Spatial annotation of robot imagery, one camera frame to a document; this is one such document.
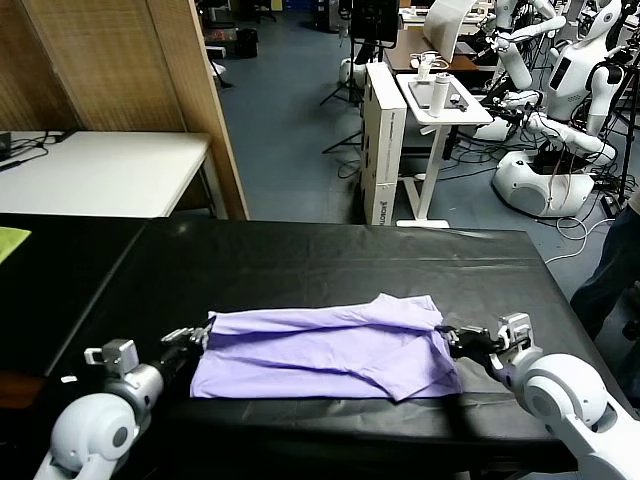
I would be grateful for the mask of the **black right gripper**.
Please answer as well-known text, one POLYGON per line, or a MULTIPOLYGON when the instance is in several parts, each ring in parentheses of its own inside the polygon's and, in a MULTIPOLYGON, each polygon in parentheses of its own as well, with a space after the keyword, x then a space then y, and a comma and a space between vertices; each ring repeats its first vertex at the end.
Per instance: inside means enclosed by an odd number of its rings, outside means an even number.
POLYGON ((493 338, 483 327, 436 327, 435 331, 452 349, 453 358, 484 358, 503 347, 503 341, 493 338))

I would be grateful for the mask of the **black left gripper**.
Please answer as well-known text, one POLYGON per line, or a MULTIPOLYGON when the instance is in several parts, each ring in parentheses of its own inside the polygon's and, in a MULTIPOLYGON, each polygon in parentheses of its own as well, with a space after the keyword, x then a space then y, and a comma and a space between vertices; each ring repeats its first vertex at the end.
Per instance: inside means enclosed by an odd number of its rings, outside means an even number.
POLYGON ((172 383, 183 366, 199 358, 208 348, 211 326, 177 328, 161 338, 162 343, 191 342, 170 345, 150 365, 155 368, 164 383, 172 383))

